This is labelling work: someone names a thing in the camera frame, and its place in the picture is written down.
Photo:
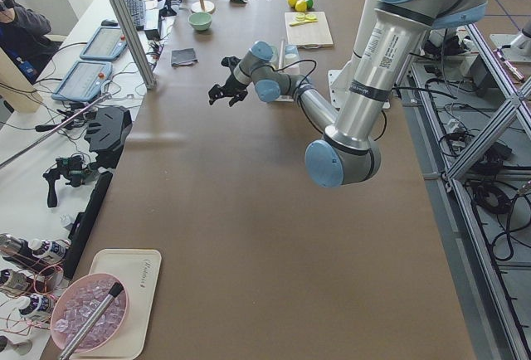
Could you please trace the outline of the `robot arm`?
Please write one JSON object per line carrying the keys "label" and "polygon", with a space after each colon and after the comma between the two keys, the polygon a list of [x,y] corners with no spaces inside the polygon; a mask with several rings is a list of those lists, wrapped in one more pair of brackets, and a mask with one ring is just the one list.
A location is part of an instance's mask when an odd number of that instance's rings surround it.
{"label": "robot arm", "polygon": [[367,0],[363,10],[373,11],[375,21],[365,27],[368,41],[340,109],[325,100],[306,76],[275,70],[270,63],[273,51],[264,41],[255,42],[242,58],[222,60],[230,75],[224,85],[209,90],[209,101],[227,98],[234,105],[245,99],[249,85],[264,102],[292,97],[322,133],[305,150],[312,180],[321,187],[366,181],[381,163],[370,133],[407,56],[426,32],[477,22],[486,5],[487,0]]}

